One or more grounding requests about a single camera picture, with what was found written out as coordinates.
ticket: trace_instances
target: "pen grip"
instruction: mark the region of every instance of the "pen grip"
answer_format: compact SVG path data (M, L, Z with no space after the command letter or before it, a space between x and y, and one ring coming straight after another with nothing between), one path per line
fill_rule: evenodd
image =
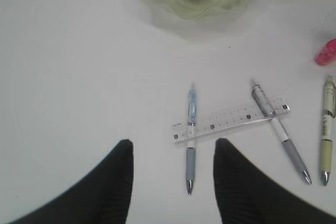
M194 181L195 180L196 149L187 148L186 156L187 156L187 164L186 164L185 179Z
M332 162L332 141L322 140L321 142L321 170L324 172L331 172Z
M284 146L290 160L294 164L295 168L299 172L303 172L307 169L306 165L304 164L300 154L296 150L296 147L291 139L287 139L282 142L282 145Z

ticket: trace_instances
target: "pen label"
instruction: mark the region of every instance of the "pen label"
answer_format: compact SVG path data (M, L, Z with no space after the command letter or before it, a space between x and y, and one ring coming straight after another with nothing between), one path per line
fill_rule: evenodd
M324 115L322 118L322 139L331 140L331 123L332 117Z

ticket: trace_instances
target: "black object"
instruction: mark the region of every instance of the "black object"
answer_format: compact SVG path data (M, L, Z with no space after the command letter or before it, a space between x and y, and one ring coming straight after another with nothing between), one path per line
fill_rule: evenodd
M336 218L276 184L227 139L216 142L213 176L225 224L336 223Z
M11 224L125 224L133 185L133 144L120 141L65 193Z

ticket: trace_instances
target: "yellow pen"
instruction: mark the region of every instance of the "yellow pen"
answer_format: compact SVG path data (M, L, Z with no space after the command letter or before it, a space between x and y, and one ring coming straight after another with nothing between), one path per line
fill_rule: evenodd
M322 140L320 168L321 179L324 186L328 184L331 163L332 163L332 139L331 128L332 119L336 114L336 87L331 76L328 76L326 85L324 86L324 109L322 117Z

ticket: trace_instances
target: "pen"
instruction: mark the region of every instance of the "pen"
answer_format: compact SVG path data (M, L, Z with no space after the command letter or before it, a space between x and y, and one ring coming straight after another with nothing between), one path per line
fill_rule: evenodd
M189 91L189 108L188 108L188 134L196 134L196 90L195 85L191 84ZM187 142L186 150L186 172L185 179L187 182L187 192L191 195L195 180L195 160L196 160L196 140Z
M276 117L276 111L274 110L271 103L265 96L260 85L256 84L254 81L252 81L252 83L253 83L252 97L257 102L258 106L260 107L265 117L274 116L274 118L272 118L270 121L272 128L274 129L278 138L281 140L282 145L285 148L285 151L287 152L295 168L298 170L300 175L305 179L305 181L309 185L311 185L311 179L308 169L304 164L302 158L300 157L300 154L298 153L293 141L288 136L282 122L278 117Z
M324 109L322 117L322 140L320 154L321 179L324 186L328 184L331 173L332 139L331 125L336 112L336 87L332 77L328 76L324 86Z

